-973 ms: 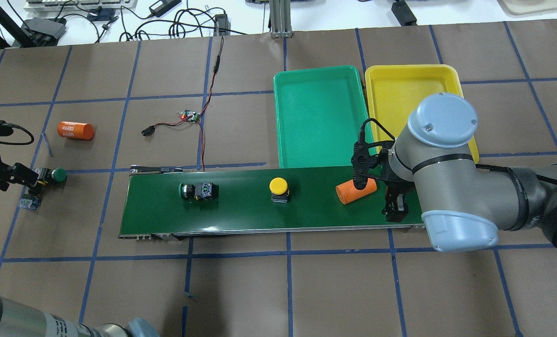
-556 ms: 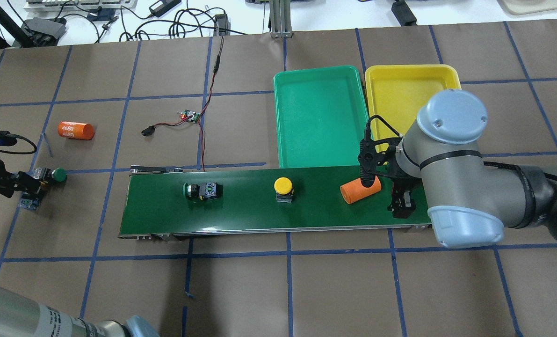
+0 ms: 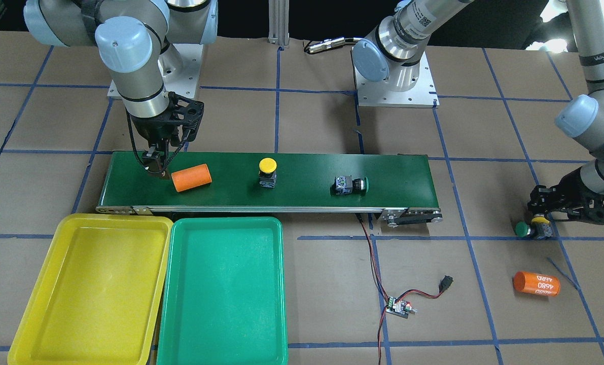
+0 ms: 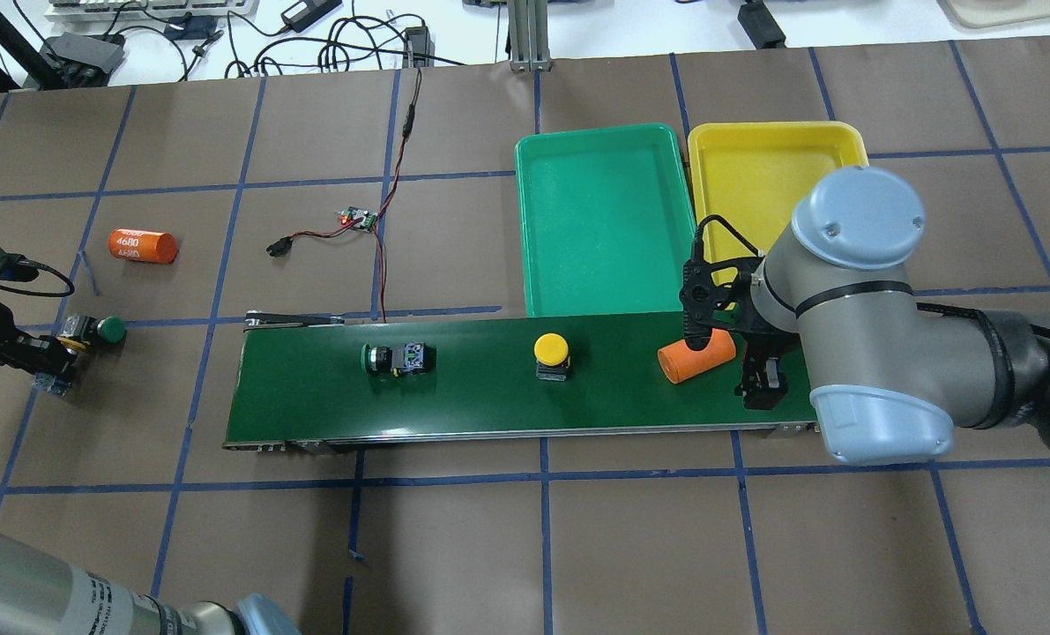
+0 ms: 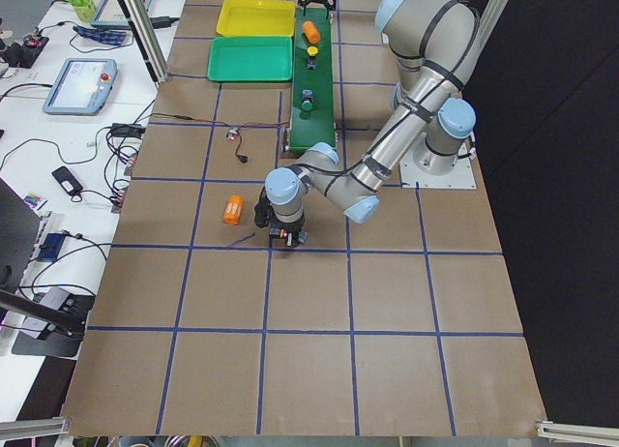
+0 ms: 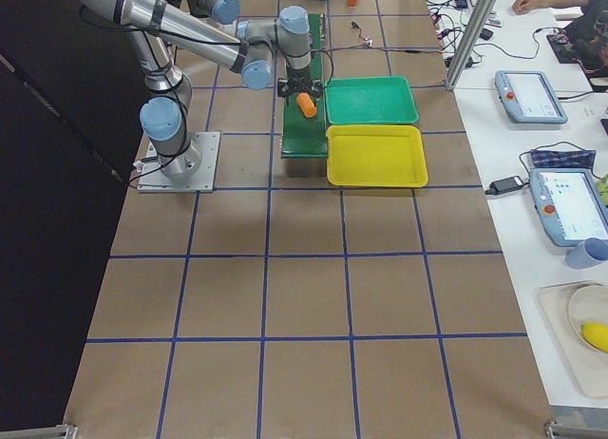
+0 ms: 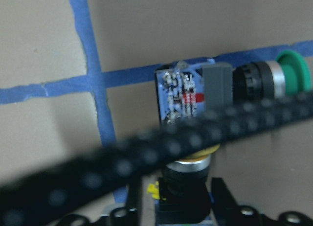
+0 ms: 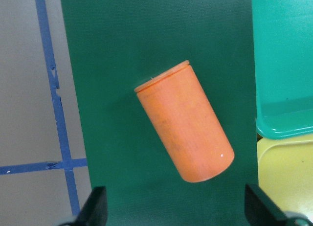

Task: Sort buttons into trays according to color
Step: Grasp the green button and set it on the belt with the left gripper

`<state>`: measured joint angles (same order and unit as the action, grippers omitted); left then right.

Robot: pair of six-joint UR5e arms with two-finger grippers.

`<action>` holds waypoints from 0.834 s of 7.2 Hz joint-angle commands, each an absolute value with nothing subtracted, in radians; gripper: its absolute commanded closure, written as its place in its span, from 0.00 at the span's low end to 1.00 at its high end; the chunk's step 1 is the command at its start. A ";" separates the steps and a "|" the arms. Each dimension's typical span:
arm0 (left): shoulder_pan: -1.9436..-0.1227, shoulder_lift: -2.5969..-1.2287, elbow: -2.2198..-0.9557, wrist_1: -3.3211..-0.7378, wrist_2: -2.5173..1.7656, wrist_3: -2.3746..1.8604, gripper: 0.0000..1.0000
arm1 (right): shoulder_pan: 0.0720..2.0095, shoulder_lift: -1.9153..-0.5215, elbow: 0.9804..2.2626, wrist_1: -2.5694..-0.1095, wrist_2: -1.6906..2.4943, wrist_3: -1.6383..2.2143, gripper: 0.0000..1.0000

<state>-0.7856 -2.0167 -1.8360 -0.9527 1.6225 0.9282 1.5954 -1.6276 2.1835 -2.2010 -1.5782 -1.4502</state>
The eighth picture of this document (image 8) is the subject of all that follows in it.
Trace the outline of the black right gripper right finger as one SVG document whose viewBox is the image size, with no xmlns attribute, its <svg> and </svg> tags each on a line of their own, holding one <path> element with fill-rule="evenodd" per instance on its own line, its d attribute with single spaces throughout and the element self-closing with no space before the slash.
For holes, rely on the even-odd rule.
<svg viewBox="0 0 313 226">
<path fill-rule="evenodd" d="M 256 184 L 245 185 L 245 216 L 251 226 L 296 226 Z"/>
</svg>

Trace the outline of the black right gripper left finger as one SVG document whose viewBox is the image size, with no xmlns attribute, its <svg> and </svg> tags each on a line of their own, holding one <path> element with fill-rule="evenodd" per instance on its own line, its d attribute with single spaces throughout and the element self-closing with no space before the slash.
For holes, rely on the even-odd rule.
<svg viewBox="0 0 313 226">
<path fill-rule="evenodd" d="M 105 226 L 108 220 L 108 204 L 105 186 L 95 187 L 82 210 L 73 222 L 74 226 Z"/>
</svg>

